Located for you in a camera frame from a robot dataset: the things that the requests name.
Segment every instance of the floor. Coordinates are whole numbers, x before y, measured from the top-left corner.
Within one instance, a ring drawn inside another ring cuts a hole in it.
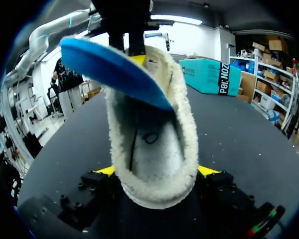
[[[48,130],[39,138],[40,144],[44,147],[46,143],[51,139],[51,137],[59,130],[59,128],[64,124],[65,117],[61,116],[52,117],[48,116],[43,120],[36,121],[33,125],[35,130],[41,130],[44,128],[48,128]]]

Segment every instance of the black platform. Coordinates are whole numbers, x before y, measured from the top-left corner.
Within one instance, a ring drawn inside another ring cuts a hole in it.
[[[291,142],[250,105],[236,97],[205,95],[188,87],[197,124],[199,163],[234,175],[255,195],[256,206],[282,205],[287,225],[299,209],[299,155]],[[110,166],[104,93],[83,105],[51,138],[33,162],[18,205],[46,194],[55,201],[91,169]],[[275,227],[267,238],[275,238]]]

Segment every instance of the ceiling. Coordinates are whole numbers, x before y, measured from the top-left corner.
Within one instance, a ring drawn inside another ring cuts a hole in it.
[[[154,0],[154,2],[156,1],[172,2],[172,3],[178,2],[178,3],[196,4],[196,5],[203,5],[204,3],[208,3],[209,9],[214,11],[225,12],[241,4],[242,2],[246,4],[254,0],[244,0],[244,1],[241,0]]]
[[[279,22],[256,0],[153,0],[153,14],[174,14],[192,17],[210,27],[229,25],[232,30],[270,29],[281,30]],[[52,0],[42,9],[35,22],[29,24],[15,42],[7,64],[14,68],[19,55],[28,49],[28,38],[38,26],[55,20],[78,9],[89,7],[90,0]],[[58,43],[56,34],[53,42]]]

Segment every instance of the cardboard box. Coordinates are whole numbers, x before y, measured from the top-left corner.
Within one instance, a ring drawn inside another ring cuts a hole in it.
[[[288,67],[288,66],[286,67],[286,71],[287,71],[287,72],[289,72],[289,73],[291,73],[291,74],[293,74],[293,73],[294,73],[294,72],[293,72],[293,69],[292,69],[292,68],[290,68],[290,67]]]
[[[280,75],[279,77],[280,77],[280,79],[281,79],[282,81],[284,81],[284,82],[289,82],[289,81],[291,81],[291,80],[290,80],[288,77],[286,77],[286,76]]]
[[[265,46],[258,44],[256,42],[253,42],[253,47],[255,47],[263,52],[270,53],[270,51]]]
[[[245,103],[249,103],[249,97],[245,95],[238,95],[237,98],[241,99]]]
[[[264,92],[267,95],[271,93],[271,85],[257,81],[256,89]]]
[[[185,82],[201,93],[237,96],[241,70],[210,59],[180,60]]]
[[[282,66],[280,61],[276,61],[274,59],[263,59],[263,62],[272,66],[277,66],[279,68]]]
[[[282,98],[284,96],[284,91],[282,89],[278,89],[277,94],[279,95],[280,98]]]
[[[266,35],[266,39],[268,41],[272,41],[272,40],[280,40],[278,36],[271,36],[271,35]]]
[[[279,112],[279,116],[282,121],[285,120],[286,115],[284,113]]]
[[[287,42],[280,38],[280,40],[271,40],[269,43],[269,49],[272,51],[282,51],[284,53],[288,53],[288,45]]]
[[[265,71],[264,75],[266,78],[268,78],[269,80],[272,80],[274,82],[278,82],[278,80],[279,80],[279,76],[270,71]]]
[[[263,54],[263,59],[269,59],[269,60],[271,60],[271,57],[272,57],[272,55],[269,54],[269,53],[264,53]]]
[[[255,90],[255,81],[256,81],[256,76],[241,72],[241,83],[240,87],[243,88],[243,94],[245,96],[248,96],[248,103],[251,103],[254,95],[254,90]]]

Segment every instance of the ceiling light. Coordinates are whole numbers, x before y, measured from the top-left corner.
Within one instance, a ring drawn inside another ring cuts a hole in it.
[[[56,53],[61,51],[61,47],[58,46],[57,48],[55,48],[53,51],[51,51],[46,57],[44,57],[42,59],[42,62],[48,61],[50,60],[50,58],[52,58],[52,56],[54,56]]]
[[[173,15],[151,15],[151,19],[153,20],[173,20],[178,22],[184,22],[184,23],[190,23],[194,25],[200,25],[203,21],[189,18],[189,17],[183,17],[183,16],[173,16]]]

